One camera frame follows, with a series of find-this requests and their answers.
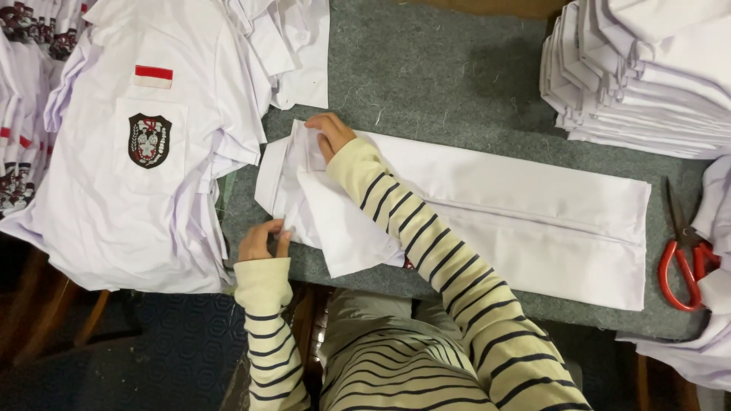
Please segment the gray table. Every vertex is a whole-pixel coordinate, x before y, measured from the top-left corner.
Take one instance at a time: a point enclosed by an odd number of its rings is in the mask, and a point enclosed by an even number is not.
[[[330,109],[354,129],[484,151],[652,184],[647,213],[645,309],[629,312],[516,292],[527,315],[565,323],[686,339],[704,313],[670,308],[655,270],[672,235],[662,197],[669,176],[684,207],[694,210],[708,162],[572,142],[553,127],[555,113],[538,92],[546,22],[481,18],[394,1],[332,0]],[[295,106],[264,117],[269,141],[289,134],[292,120],[321,110]],[[256,167],[239,170],[226,191],[224,233],[236,245],[269,216],[254,201]],[[319,250],[293,244],[290,276],[307,282],[414,298],[435,292],[414,271],[381,265],[331,279]],[[499,261],[492,262],[498,269]],[[674,290],[683,295],[679,276]]]

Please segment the striped sleeve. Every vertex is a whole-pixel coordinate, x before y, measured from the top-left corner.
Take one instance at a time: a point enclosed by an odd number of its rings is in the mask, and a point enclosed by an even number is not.
[[[418,196],[398,183],[365,140],[347,143],[327,174],[399,238],[419,275],[443,297],[480,384],[501,410],[590,410],[545,333],[507,283]]]
[[[251,411],[302,411],[310,397],[302,381],[302,361],[289,326],[279,315],[292,300],[289,258],[234,265],[236,302],[246,310]]]

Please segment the person's left hand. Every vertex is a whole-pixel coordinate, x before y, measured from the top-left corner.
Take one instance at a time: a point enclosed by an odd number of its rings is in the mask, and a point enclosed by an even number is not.
[[[276,219],[250,228],[246,237],[238,245],[238,262],[273,258],[267,247],[267,240],[269,239],[270,233],[280,234],[279,241],[276,245],[276,258],[286,257],[289,251],[289,239],[292,237],[292,233],[290,231],[282,232],[281,228],[283,225],[283,219]]]

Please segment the red-handled scissors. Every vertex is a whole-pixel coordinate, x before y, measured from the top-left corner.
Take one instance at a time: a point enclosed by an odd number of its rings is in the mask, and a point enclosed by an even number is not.
[[[673,188],[670,186],[670,180],[665,179],[667,189],[667,201],[670,204],[670,215],[673,218],[673,229],[675,230],[675,239],[671,239],[665,246],[665,251],[660,258],[660,264],[657,268],[657,276],[660,281],[660,290],[667,300],[676,309],[681,311],[695,311],[703,306],[700,296],[700,288],[698,288],[698,280],[706,275],[706,264],[712,269],[717,269],[721,265],[719,256],[713,253],[713,247],[695,232],[695,229],[688,224],[683,215],[683,209],[675,196]],[[691,271],[688,260],[683,249],[690,248],[693,256],[693,270]],[[690,293],[690,301],[688,304],[680,302],[670,291],[667,285],[667,269],[670,266],[670,260],[675,256],[675,261],[683,274],[685,283]]]

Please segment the striped long-sleeve shirt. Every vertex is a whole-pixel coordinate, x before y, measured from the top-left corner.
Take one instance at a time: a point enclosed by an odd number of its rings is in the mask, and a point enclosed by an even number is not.
[[[393,318],[364,325],[327,358],[321,410],[591,409],[506,282],[396,181],[373,146],[350,141],[327,174],[400,239],[419,275],[442,294],[463,339]],[[279,317],[291,298],[288,267],[288,259],[235,265],[236,299],[246,309],[249,332],[252,410],[309,405],[295,343]]]

